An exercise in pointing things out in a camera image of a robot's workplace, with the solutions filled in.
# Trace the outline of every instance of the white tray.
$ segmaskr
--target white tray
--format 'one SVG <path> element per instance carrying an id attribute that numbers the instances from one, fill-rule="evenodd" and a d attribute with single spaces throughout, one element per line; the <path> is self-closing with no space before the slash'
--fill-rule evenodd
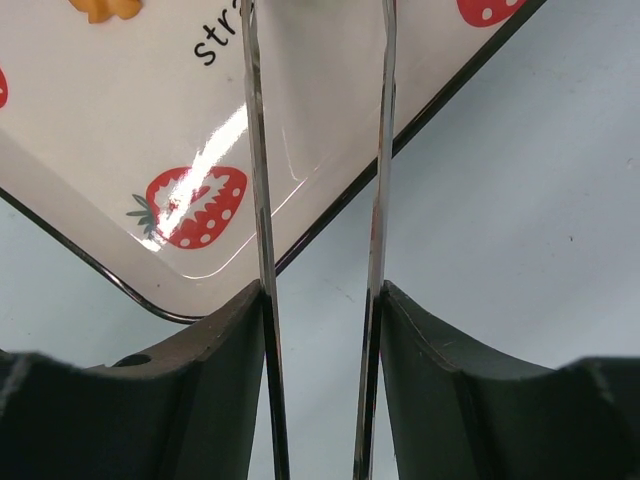
<path id="1" fill-rule="evenodd" d="M 259 9 L 277 258 L 375 158 L 378 3 Z M 523 3 L 399 2 L 397 132 L 418 128 L 543 2 L 505 25 Z M 67 1 L 21 0 L 0 18 L 2 195 L 174 320 L 258 275 L 238 6 L 149 0 L 132 20 L 89 25 Z"/>

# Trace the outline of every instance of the strawberry leaf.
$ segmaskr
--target strawberry leaf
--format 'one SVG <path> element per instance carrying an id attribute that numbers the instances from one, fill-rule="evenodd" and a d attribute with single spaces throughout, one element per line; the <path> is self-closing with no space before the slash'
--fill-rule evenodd
<path id="1" fill-rule="evenodd" d="M 149 203 L 147 202 L 146 198 L 140 196 L 140 195 L 136 195 L 135 193 L 132 195 L 133 199 L 138 203 L 138 205 L 140 205 L 142 208 L 146 209 L 146 210 L 151 210 L 151 208 L 149 207 Z"/>

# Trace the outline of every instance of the black tray rim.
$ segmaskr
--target black tray rim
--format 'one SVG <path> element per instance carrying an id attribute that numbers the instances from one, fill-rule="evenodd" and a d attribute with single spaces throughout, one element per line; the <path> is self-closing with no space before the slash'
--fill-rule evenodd
<path id="1" fill-rule="evenodd" d="M 495 55 L 498 50 L 522 27 L 546 0 L 527 0 L 511 18 L 487 41 L 471 59 L 456 73 L 431 101 L 396 135 L 393 142 L 393 156 L 397 155 L 420 130 L 451 100 L 451 98 Z M 276 264 L 280 274 L 329 223 L 353 200 L 376 176 L 376 159 L 358 175 L 353 182 L 316 219 L 305 233 L 287 250 Z M 186 316 L 164 310 L 148 301 L 126 282 L 118 278 L 107 267 L 89 255 L 80 246 L 59 232 L 37 213 L 20 202 L 16 197 L 0 187 L 0 198 L 35 223 L 56 241 L 87 263 L 91 268 L 122 290 L 141 307 L 157 317 L 174 323 L 190 325 L 204 317 Z"/>

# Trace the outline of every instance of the red strawberry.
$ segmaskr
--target red strawberry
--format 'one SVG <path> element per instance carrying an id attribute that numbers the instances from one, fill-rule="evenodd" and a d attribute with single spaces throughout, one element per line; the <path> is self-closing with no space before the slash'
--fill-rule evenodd
<path id="1" fill-rule="evenodd" d="M 0 108 L 4 107 L 9 99 L 9 85 L 0 68 Z"/>
<path id="2" fill-rule="evenodd" d="M 133 195 L 150 238 L 159 236 L 178 248 L 194 250 L 213 243 L 236 214 L 247 176 L 233 167 L 212 167 L 204 176 L 191 167 L 168 170 L 151 182 L 145 197 Z"/>
<path id="3" fill-rule="evenodd" d="M 516 13 L 525 0 L 458 0 L 465 22 L 474 27 L 490 27 Z"/>

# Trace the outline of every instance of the orange cartoon character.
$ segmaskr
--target orange cartoon character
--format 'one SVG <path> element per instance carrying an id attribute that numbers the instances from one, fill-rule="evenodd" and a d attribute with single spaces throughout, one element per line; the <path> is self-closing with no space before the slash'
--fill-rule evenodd
<path id="1" fill-rule="evenodd" d="M 69 0 L 76 10 L 89 16 L 89 23 L 102 23 L 117 15 L 123 20 L 135 17 L 142 3 L 140 0 Z"/>

